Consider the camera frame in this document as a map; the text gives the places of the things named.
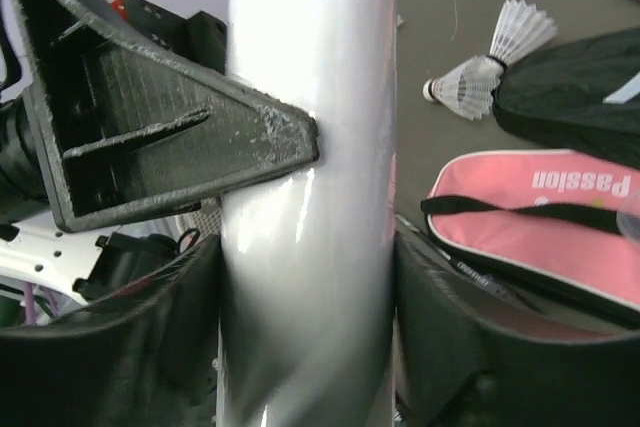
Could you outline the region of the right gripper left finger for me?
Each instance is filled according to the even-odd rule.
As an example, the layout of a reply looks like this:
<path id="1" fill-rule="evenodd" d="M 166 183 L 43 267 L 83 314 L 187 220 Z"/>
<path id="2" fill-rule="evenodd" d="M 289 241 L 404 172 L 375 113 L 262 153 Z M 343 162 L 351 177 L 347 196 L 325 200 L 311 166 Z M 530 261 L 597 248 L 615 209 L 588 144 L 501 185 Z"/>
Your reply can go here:
<path id="1" fill-rule="evenodd" d="M 209 426 L 221 245 L 44 326 L 1 331 L 4 426 Z"/>

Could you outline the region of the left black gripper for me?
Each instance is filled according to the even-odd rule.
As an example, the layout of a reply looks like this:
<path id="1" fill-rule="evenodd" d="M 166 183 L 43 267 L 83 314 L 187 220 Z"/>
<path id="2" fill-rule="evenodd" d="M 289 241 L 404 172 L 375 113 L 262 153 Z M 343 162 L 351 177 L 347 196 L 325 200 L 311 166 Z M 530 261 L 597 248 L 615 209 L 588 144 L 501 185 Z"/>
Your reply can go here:
<path id="1" fill-rule="evenodd" d="M 33 81 L 24 102 L 1 103 L 3 212 L 49 200 L 62 230 L 87 231 L 185 211 L 317 160 L 312 117 L 220 74 L 227 26 L 209 13 L 13 2 Z"/>

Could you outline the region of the white shuttlecock tube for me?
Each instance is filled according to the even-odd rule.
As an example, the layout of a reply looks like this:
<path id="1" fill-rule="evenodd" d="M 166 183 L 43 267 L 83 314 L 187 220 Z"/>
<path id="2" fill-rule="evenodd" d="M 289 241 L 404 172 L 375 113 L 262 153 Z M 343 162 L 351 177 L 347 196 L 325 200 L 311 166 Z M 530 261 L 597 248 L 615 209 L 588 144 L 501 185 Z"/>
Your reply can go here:
<path id="1" fill-rule="evenodd" d="M 226 196 L 221 426 L 388 426 L 396 0 L 230 0 L 231 76 L 314 117 L 321 156 Z"/>

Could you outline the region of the clear plastic tube lid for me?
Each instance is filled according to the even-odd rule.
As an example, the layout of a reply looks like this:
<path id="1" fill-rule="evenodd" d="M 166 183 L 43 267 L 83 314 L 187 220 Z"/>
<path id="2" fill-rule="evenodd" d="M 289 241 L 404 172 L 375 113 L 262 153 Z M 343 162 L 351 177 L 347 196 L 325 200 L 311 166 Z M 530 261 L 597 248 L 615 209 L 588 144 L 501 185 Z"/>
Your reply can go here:
<path id="1" fill-rule="evenodd" d="M 640 240 L 640 195 L 631 193 L 620 205 L 616 221 L 622 235 L 636 243 Z"/>

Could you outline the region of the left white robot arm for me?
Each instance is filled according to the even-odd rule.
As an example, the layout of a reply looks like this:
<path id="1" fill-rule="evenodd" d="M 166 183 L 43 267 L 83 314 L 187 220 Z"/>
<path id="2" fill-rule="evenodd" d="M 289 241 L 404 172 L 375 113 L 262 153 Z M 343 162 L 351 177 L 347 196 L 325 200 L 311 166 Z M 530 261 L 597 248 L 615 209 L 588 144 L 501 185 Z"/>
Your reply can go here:
<path id="1" fill-rule="evenodd" d="M 21 95 L 54 227 L 20 224 L 5 277 L 76 302 L 103 228 L 196 210 L 319 156 L 314 119 L 160 46 L 106 0 L 13 0 Z"/>

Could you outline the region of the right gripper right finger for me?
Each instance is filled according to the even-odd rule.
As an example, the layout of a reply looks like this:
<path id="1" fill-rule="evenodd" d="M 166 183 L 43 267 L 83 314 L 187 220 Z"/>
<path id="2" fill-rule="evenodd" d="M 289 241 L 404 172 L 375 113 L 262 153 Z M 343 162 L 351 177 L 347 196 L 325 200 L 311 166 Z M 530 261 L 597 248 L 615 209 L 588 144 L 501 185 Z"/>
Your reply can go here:
<path id="1" fill-rule="evenodd" d="M 523 309 L 455 272 L 406 219 L 395 250 L 411 426 L 635 426 L 639 336 Z"/>

